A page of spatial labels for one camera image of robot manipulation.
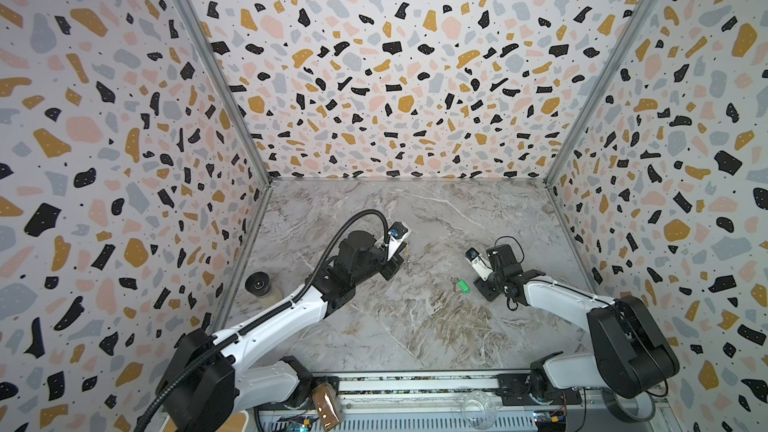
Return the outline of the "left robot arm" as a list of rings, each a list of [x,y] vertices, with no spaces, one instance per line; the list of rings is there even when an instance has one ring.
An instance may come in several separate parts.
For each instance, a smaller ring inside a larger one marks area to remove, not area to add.
[[[391,280],[404,262],[409,235],[401,222],[384,242],[353,231],[334,258],[277,304],[213,334],[198,328],[179,343],[149,413],[164,409],[179,431],[215,431],[233,414],[265,404],[299,407],[312,374],[293,356],[268,366],[257,361],[295,333],[321,322],[351,301],[357,287],[380,275]]]

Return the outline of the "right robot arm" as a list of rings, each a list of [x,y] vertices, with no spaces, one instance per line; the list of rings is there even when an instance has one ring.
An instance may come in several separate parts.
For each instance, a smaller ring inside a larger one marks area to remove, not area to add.
[[[554,352],[531,363],[526,388],[533,400],[551,403],[568,389],[590,388],[634,399],[679,373],[677,356],[641,299],[592,294],[525,270],[507,243],[496,242],[483,254],[470,248],[465,257],[477,274],[473,285],[487,301],[504,297],[510,311],[543,310],[591,341],[586,352]]]

